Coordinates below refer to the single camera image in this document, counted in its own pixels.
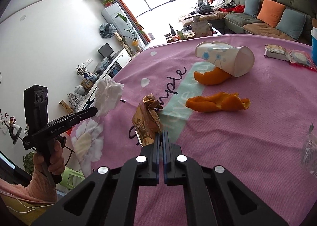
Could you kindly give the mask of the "left hand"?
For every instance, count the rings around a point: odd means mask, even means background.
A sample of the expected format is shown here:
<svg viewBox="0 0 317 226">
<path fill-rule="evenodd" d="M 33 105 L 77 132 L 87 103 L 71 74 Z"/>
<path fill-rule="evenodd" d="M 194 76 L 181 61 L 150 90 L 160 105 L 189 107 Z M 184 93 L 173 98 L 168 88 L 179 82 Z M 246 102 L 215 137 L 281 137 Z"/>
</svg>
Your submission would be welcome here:
<svg viewBox="0 0 317 226">
<path fill-rule="evenodd" d="M 63 149 L 59 141 L 54 141 L 54 151 L 51 153 L 50 166 L 48 171 L 53 175 L 61 175 L 65 170 L 64 158 L 62 156 Z M 42 168 L 42 163 L 44 162 L 44 157 L 37 152 L 33 155 L 34 169 L 39 172 L 44 172 Z"/>
</svg>

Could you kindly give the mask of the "pink sleeve left forearm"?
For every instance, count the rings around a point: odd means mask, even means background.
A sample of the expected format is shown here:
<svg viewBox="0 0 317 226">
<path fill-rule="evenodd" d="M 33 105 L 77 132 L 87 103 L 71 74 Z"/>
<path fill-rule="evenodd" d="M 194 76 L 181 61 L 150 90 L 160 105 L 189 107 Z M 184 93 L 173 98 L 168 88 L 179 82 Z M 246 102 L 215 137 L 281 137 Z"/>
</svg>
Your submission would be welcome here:
<svg viewBox="0 0 317 226">
<path fill-rule="evenodd" d="M 1 179 L 1 194 L 33 203 L 55 203 L 57 201 L 56 186 L 38 170 L 35 170 L 27 187 L 21 184 L 9 184 Z"/>
</svg>

